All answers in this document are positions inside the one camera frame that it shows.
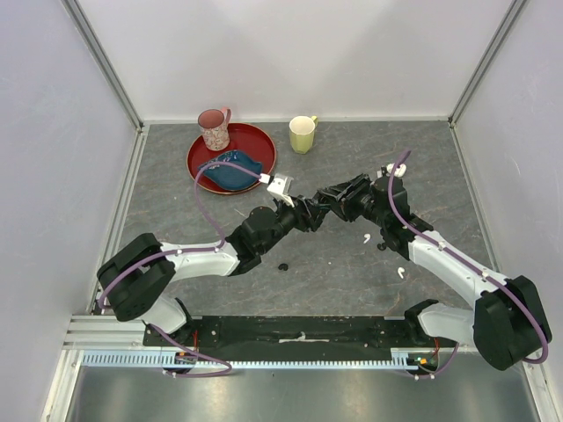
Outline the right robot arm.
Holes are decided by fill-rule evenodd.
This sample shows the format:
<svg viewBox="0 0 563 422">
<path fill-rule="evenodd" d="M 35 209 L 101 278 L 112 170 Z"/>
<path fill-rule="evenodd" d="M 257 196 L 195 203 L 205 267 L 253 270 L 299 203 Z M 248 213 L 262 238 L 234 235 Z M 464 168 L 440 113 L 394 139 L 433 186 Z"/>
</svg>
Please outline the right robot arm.
<svg viewBox="0 0 563 422">
<path fill-rule="evenodd" d="M 535 284 L 524 276 L 510 279 L 453 247 L 411 212 L 400 179 L 362 174 L 318 190 L 315 199 L 346 222 L 363 217 L 375 223 L 384 246 L 430 271 L 468 304 L 460 309 L 427 300 L 409 309 L 402 326 L 409 344 L 450 339 L 476 348 L 499 370 L 546 360 L 552 333 Z"/>
</svg>

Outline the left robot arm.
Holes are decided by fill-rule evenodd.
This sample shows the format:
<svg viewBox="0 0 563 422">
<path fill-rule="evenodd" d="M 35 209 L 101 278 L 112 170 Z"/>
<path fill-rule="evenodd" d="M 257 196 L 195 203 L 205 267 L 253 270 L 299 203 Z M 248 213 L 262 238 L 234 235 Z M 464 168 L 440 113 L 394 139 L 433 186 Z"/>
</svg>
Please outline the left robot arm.
<svg viewBox="0 0 563 422">
<path fill-rule="evenodd" d="M 305 198 L 295 198 L 293 206 L 274 203 L 275 209 L 256 207 L 229 236 L 211 244 L 168 244 L 141 234 L 98 269 L 100 300 L 109 302 L 118 321 L 139 319 L 161 329 L 173 345 L 185 345 L 193 325 L 181 300 L 165 294 L 169 284 L 248 273 L 291 230 L 315 231 L 329 211 Z"/>
</svg>

